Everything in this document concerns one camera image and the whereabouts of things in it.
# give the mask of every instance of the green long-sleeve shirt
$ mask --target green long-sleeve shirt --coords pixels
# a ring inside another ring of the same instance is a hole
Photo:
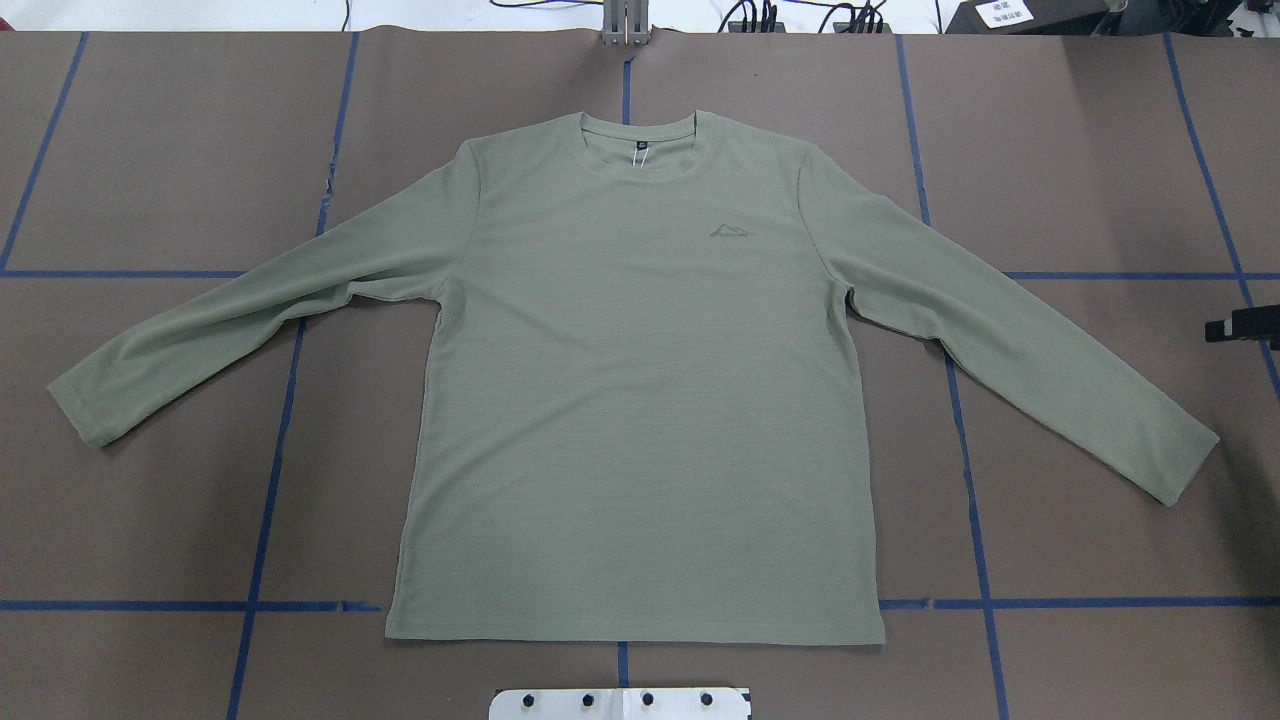
[[[97,447],[289,318],[431,299],[388,637],[879,643],[850,290],[1166,505],[1219,439],[815,145],[703,110],[467,140],[49,389]]]

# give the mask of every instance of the sleeve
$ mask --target sleeve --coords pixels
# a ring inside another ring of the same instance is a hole
[[[1172,506],[1219,442],[1124,360],[810,145],[800,214],[864,318],[936,338],[970,375]]]
[[[480,206],[471,141],[401,192],[188,302],[124,331],[50,383],[81,438],[102,447],[289,319],[353,295],[439,299]]]

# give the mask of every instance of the embroidered logo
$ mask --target embroidered logo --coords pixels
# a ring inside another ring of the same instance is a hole
[[[749,234],[751,233],[744,231],[742,228],[735,228],[733,225],[726,225],[722,223],[721,227],[716,228],[716,232],[708,237],[746,237]]]

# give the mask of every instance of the shirt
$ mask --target shirt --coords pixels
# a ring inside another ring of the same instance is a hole
[[[466,140],[49,389],[97,447],[287,319],[431,299],[387,637],[882,643],[850,292],[1165,505],[1219,441],[817,145],[705,110]]]

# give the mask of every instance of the white label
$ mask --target white label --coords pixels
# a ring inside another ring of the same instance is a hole
[[[991,28],[1015,26],[1036,19],[1023,0],[997,0],[996,3],[978,5],[975,9],[982,15],[982,22],[987,23],[987,27]]]
[[[489,720],[748,720],[745,688],[503,691]]]

